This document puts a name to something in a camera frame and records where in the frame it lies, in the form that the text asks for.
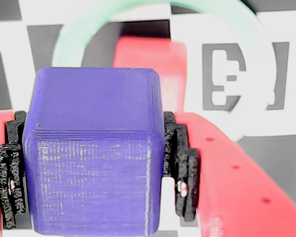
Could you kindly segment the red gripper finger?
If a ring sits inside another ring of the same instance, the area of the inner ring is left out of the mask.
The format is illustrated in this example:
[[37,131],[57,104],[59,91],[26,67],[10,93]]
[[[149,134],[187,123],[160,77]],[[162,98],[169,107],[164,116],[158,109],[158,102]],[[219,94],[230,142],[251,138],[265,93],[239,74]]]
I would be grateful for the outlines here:
[[15,227],[15,215],[24,214],[24,162],[21,137],[26,112],[0,111],[0,236],[2,222],[8,229]]
[[165,177],[175,212],[204,237],[296,237],[296,205],[219,128],[200,115],[165,112]]

